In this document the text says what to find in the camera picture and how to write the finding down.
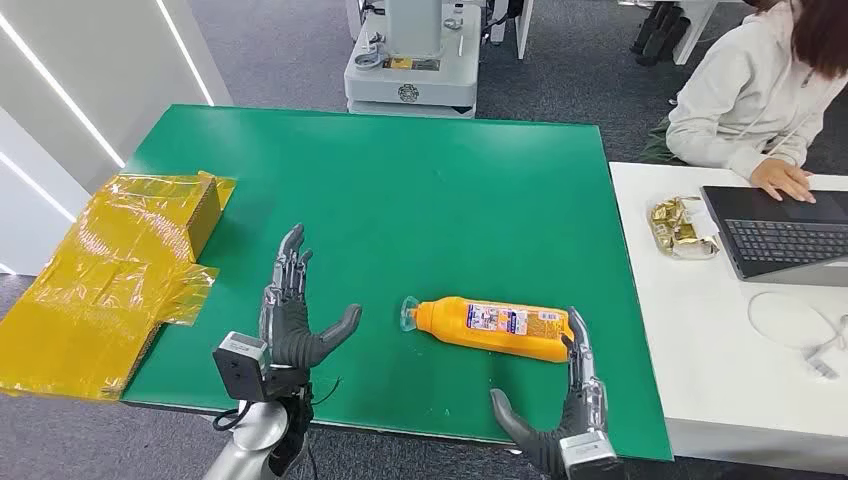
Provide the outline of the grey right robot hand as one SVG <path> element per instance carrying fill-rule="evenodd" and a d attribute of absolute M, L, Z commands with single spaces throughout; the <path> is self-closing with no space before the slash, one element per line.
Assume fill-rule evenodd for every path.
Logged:
<path fill-rule="evenodd" d="M 506 394 L 490 390 L 497 423 L 529 462 L 551 479 L 625 479 L 626 468 L 608 436 L 604 383 L 596 373 L 585 321 L 569 307 L 571 336 L 561 340 L 568 351 L 568 388 L 559 425 L 550 431 L 531 427 L 511 407 Z"/>

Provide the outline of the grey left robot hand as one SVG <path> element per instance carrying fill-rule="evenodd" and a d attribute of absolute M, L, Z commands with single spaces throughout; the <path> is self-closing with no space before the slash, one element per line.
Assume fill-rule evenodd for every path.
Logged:
<path fill-rule="evenodd" d="M 259 316 L 260 338 L 269 348 L 273 367 L 311 369 L 342 345 L 359 326 L 362 306 L 350 304 L 341 318 L 320 333 L 311 330 L 306 303 L 307 267 L 312 251 L 302 251 L 304 225 L 294 225 L 282 238 L 264 288 Z"/>

